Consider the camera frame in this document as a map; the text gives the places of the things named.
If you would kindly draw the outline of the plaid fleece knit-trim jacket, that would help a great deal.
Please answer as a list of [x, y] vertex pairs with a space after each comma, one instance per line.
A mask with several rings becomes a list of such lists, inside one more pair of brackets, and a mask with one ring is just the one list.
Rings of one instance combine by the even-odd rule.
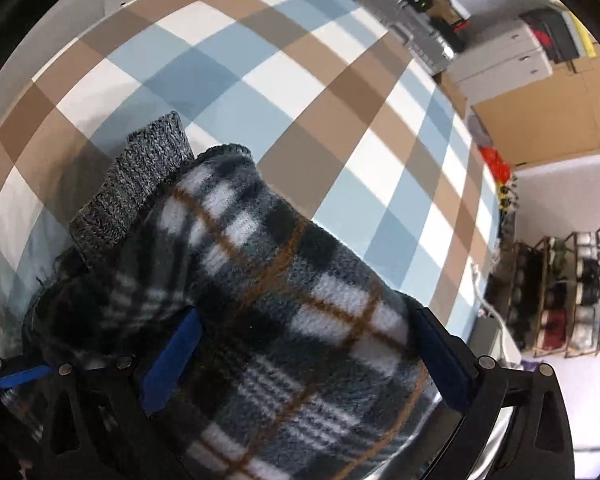
[[438, 404], [415, 301], [272, 191], [246, 148], [195, 154], [176, 113], [128, 137], [69, 232], [23, 344], [94, 370], [159, 350], [196, 311], [200, 341], [150, 416], [189, 479], [363, 479]]

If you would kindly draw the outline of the yellow shoe box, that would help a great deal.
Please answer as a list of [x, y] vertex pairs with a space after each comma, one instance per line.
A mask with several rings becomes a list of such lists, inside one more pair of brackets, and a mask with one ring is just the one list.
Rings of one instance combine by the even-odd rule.
[[578, 49], [581, 56], [587, 58], [596, 58], [597, 54], [594, 48], [592, 36], [582, 22], [571, 12], [568, 11], [568, 15], [573, 21], [573, 25], [576, 28], [576, 34], [578, 37]]

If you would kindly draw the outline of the wooden door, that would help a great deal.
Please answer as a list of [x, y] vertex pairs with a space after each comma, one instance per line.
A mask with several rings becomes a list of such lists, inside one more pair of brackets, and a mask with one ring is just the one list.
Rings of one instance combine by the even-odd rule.
[[600, 154], [600, 44], [595, 58], [481, 102], [474, 110], [509, 165], [533, 167]]

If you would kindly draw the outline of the silver aluminium suitcase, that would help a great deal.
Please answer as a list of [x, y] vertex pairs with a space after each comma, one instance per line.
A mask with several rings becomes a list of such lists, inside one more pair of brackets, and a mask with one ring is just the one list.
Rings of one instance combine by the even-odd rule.
[[416, 12], [404, 0], [358, 0], [364, 8], [390, 29], [410, 50], [429, 75], [448, 69], [455, 52], [427, 14]]

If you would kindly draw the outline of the checkered bed sheet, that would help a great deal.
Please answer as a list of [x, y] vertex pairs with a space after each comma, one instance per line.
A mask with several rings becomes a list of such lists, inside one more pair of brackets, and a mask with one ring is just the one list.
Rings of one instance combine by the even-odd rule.
[[52, 0], [0, 73], [0, 342], [128, 134], [177, 112], [468, 337], [498, 205], [448, 98], [354, 0]]

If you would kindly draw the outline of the black shoe box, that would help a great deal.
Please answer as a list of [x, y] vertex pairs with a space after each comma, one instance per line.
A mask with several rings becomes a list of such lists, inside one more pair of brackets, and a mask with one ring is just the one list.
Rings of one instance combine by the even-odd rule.
[[546, 6], [521, 13], [519, 17], [531, 28], [553, 63], [571, 62], [584, 55], [577, 34], [567, 24], [562, 12]]

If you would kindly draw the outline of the bamboo shoe rack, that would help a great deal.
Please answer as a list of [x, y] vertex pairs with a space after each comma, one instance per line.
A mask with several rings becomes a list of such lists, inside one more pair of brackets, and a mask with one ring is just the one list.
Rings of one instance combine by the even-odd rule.
[[518, 350], [566, 359], [600, 354], [600, 227], [513, 246], [503, 318]]

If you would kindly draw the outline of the orange plastic bag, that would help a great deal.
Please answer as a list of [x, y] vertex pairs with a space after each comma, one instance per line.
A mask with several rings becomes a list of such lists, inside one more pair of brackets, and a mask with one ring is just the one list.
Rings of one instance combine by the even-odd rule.
[[510, 181], [513, 174], [500, 152], [496, 148], [487, 148], [486, 146], [479, 148], [479, 152], [492, 174], [498, 192], [501, 195], [510, 194], [512, 192]]

